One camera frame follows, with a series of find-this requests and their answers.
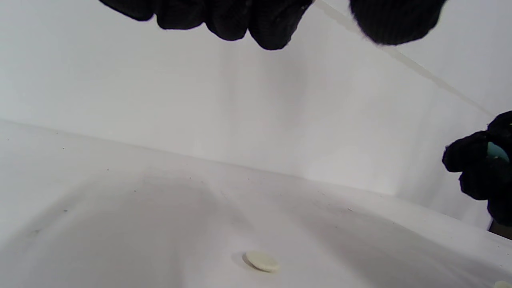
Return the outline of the person's right hand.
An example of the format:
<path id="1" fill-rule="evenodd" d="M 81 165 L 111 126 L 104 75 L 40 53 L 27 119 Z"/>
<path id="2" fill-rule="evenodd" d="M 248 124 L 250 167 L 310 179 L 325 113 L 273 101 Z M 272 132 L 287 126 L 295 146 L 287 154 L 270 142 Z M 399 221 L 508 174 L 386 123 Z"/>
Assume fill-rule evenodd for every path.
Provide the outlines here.
<path id="1" fill-rule="evenodd" d="M 512 222 L 512 112 L 499 114 L 486 130 L 457 139 L 446 146 L 442 163 L 461 173 L 461 191 L 487 201 L 488 213 L 503 226 Z"/>

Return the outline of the person's left hand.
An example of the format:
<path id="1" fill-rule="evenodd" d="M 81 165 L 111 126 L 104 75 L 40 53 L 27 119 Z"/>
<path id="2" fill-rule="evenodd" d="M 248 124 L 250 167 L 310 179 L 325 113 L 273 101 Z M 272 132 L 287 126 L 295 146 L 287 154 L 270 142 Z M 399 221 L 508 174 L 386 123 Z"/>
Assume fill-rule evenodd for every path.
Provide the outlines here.
<path id="1" fill-rule="evenodd" d="M 438 23 L 444 0 L 351 0 L 358 27 L 373 43 L 397 46 L 424 38 Z M 156 18 L 164 30 L 202 24 L 226 41 L 247 32 L 265 50 L 281 50 L 291 40 L 312 0 L 103 0 L 133 20 Z"/>

